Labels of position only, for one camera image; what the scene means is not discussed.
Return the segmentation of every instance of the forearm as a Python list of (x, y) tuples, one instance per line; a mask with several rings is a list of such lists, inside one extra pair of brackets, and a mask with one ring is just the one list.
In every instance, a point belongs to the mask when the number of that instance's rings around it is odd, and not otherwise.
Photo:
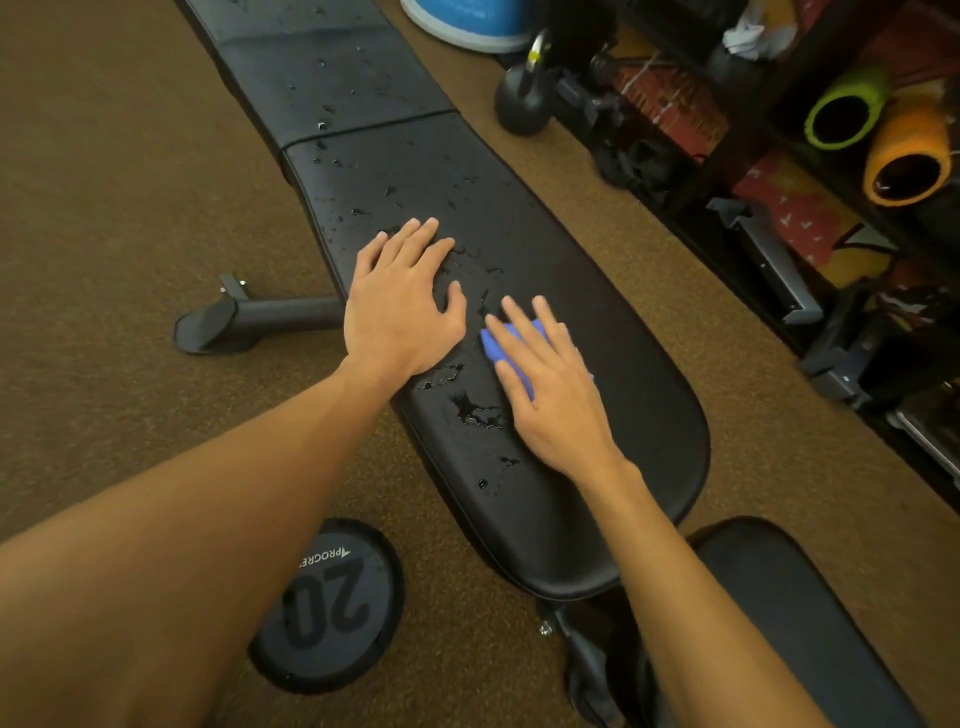
[(0, 722), (43, 724), (62, 695), (97, 717), (199, 719), (392, 394), (363, 377), (345, 363), (0, 546)]
[(827, 726), (627, 464), (585, 484), (660, 688), (682, 726)]

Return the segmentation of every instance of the finger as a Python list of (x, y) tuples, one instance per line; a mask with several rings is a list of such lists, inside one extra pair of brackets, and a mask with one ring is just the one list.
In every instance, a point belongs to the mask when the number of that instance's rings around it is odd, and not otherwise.
[(510, 407), (514, 410), (514, 422), (522, 420), (534, 408), (530, 402), (530, 395), (527, 394), (527, 388), (523, 386), (519, 375), (507, 362), (498, 361), (494, 368), (500, 384), (503, 385), (503, 391), (506, 392), (507, 399), (510, 401)]
[(360, 280), (362, 277), (370, 274), (373, 266), (376, 265), (376, 260), (383, 251), (383, 246), (389, 238), (390, 235), (384, 231), (380, 231), (373, 240), (360, 249), (360, 252), (357, 254), (357, 266), (353, 270), (354, 280)]
[(511, 361), (513, 361), (532, 382), (534, 382), (536, 378), (539, 378), (540, 373), (543, 371), (544, 364), (540, 361), (540, 358), (531, 351), (530, 347), (528, 347), (522, 339), (511, 334), (507, 330), (507, 327), (503, 325), (503, 322), (496, 318), (496, 316), (487, 314), (485, 323), (487, 324), (487, 329), (493, 334), (493, 338), (499, 345), (500, 350), (509, 356)]
[(460, 341), (467, 335), (467, 297), (460, 281), (454, 280), (446, 289), (444, 320), (450, 331)]
[(578, 364), (583, 364), (584, 369), (586, 369), (587, 364), (584, 362), (584, 356), (580, 353), (580, 350), (577, 349), (577, 345), (573, 343), (573, 337), (570, 336), (570, 329), (566, 327), (566, 324), (559, 324), (559, 326), (562, 338), (569, 343), (574, 361)]
[(550, 342), (554, 351), (565, 361), (576, 361), (573, 356), (573, 342), (570, 341), (566, 326), (557, 323), (557, 317), (550, 310), (550, 304), (546, 302), (546, 298), (543, 296), (534, 298), (534, 310), (537, 312), (537, 318), (543, 324), (546, 339)]
[(420, 260), (420, 256), (423, 255), (423, 251), (426, 250), (430, 241), (433, 240), (433, 236), (437, 234), (439, 226), (440, 223), (437, 222), (437, 218), (431, 217), (420, 226), (419, 230), (410, 233), (409, 237), (403, 241), (403, 245), (400, 246), (399, 253), (396, 254), (396, 262), (408, 268), (413, 268)]
[(433, 245), (427, 246), (426, 252), (420, 256), (420, 260), (417, 261), (414, 269), (433, 280), (437, 276), (440, 266), (444, 264), (444, 259), (453, 250), (454, 245), (452, 237), (445, 237), (443, 240), (438, 240)]
[(400, 248), (403, 247), (403, 242), (419, 229), (420, 220), (416, 217), (408, 220), (407, 224), (400, 228), (400, 232), (390, 238), (387, 244), (383, 246), (383, 253), (380, 254), (380, 259), (376, 261), (376, 267), (386, 268), (393, 263), (396, 260), (396, 255), (400, 252)]
[(510, 319), (510, 323), (516, 328), (516, 332), (520, 334), (520, 337), (530, 348), (530, 351), (540, 358), (540, 361), (548, 365), (553, 365), (558, 361), (559, 357), (557, 353), (553, 351), (553, 347), (547, 343), (547, 340), (543, 338), (542, 334), (537, 331), (537, 328), (534, 327), (530, 319), (527, 318), (527, 315), (523, 313), (523, 309), (520, 308), (516, 304), (516, 301), (510, 298), (510, 296), (504, 298), (503, 310)]

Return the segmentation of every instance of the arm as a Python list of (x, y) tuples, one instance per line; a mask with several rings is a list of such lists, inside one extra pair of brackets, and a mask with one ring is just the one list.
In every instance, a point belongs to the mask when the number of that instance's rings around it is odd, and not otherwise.
[(199, 723), (377, 412), (464, 336), (436, 229), (358, 256), (334, 375), (0, 546), (0, 724)]
[(603, 402), (566, 326), (557, 323), (543, 298), (534, 300), (534, 308), (546, 339), (516, 303), (505, 299), (503, 308), (522, 339), (493, 316), (487, 325), (536, 394), (530, 402), (510, 365), (497, 364), (516, 430), (583, 494), (620, 567), (660, 688), (680, 724), (828, 726), (616, 447)]

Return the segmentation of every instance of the metal bracket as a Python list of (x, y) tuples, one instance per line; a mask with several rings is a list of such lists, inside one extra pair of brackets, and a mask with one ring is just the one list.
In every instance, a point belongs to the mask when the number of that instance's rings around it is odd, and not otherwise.
[(707, 209), (720, 216), (724, 227), (740, 228), (745, 233), (743, 242), (748, 255), (777, 297), (790, 309), (782, 319), (785, 324), (816, 324), (823, 320), (824, 309), (810, 293), (765, 206), (715, 197), (707, 203)]

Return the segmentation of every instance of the blue rag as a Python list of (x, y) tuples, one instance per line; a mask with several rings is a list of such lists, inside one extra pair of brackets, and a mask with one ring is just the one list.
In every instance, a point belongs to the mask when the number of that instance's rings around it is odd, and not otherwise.
[[(543, 323), (540, 322), (540, 319), (534, 319), (532, 323), (534, 325), (534, 328), (540, 332), (540, 336), (542, 336), (545, 339), (546, 333), (543, 330)], [(506, 326), (507, 330), (511, 334), (513, 334), (516, 338), (518, 339), (522, 338), (516, 332), (516, 327), (513, 324), (505, 324), (504, 326)], [(530, 398), (530, 401), (533, 401), (534, 387), (530, 383), (530, 379), (528, 379), (527, 375), (520, 370), (520, 368), (515, 364), (513, 359), (507, 356), (507, 354), (505, 354), (503, 350), (500, 349), (500, 345), (496, 343), (496, 339), (493, 338), (493, 334), (490, 333), (489, 329), (487, 328), (480, 329), (480, 340), (483, 342), (483, 351), (487, 355), (487, 358), (491, 361), (491, 363), (495, 365), (496, 362), (503, 359), (510, 366), (514, 368), (514, 371), (516, 372), (517, 376), (520, 377), (520, 381), (523, 382), (524, 389), (527, 390), (527, 396)]]

